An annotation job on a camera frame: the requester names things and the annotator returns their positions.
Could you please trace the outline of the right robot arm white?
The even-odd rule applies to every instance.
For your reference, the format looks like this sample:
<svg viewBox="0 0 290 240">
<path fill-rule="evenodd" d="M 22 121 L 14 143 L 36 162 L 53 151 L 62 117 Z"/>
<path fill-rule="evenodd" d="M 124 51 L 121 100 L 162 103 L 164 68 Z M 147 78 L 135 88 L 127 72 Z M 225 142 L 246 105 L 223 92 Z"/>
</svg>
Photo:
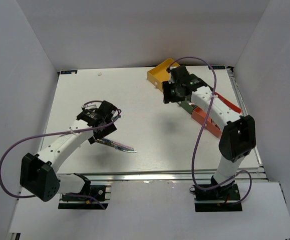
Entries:
<svg viewBox="0 0 290 240">
<path fill-rule="evenodd" d="M 221 130 L 218 144 L 221 159 L 210 187 L 211 195 L 220 200 L 229 193 L 228 184 L 241 162 L 256 146 L 255 121 L 227 106 L 204 80 L 189 73 L 183 65 L 168 67 L 170 79 L 162 83 L 165 104 L 188 100 L 201 108 Z"/>
</svg>

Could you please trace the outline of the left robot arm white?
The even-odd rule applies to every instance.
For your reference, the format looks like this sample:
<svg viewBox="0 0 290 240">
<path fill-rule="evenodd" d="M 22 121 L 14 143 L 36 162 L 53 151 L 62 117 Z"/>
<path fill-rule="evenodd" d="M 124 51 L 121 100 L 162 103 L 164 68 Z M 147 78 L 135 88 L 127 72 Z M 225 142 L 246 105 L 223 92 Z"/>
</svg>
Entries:
<svg viewBox="0 0 290 240">
<path fill-rule="evenodd" d="M 85 141 L 95 140 L 116 130 L 113 119 L 119 110 L 107 101 L 99 107 L 84 106 L 69 128 L 53 143 L 36 154 L 28 153 L 22 159 L 20 184 L 44 202 L 57 194 L 74 194 L 84 200 L 90 195 L 91 182 L 81 174 L 58 174 L 64 161 Z"/>
</svg>

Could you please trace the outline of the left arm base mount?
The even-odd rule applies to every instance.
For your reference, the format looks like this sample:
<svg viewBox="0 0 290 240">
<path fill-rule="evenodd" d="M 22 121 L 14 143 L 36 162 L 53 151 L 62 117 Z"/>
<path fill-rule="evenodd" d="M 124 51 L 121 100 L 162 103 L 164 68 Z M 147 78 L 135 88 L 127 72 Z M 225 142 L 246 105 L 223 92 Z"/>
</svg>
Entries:
<svg viewBox="0 0 290 240">
<path fill-rule="evenodd" d="M 81 193 L 61 194 L 60 210 L 105 210 L 111 198 L 111 184 L 92 181 Z"/>
</svg>

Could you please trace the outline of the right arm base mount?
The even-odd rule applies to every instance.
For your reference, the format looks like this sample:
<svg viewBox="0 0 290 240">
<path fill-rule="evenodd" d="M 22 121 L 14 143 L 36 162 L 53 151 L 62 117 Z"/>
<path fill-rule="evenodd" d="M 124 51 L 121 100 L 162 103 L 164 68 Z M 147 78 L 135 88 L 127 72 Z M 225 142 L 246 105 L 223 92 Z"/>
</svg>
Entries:
<svg viewBox="0 0 290 240">
<path fill-rule="evenodd" d="M 194 196 L 194 206 L 196 213 L 220 213 L 220 212 L 241 212 L 240 192 L 237 184 L 225 190 L 221 196 L 216 196 L 213 192 L 199 190 L 194 185 L 189 188 L 189 192 Z"/>
</svg>

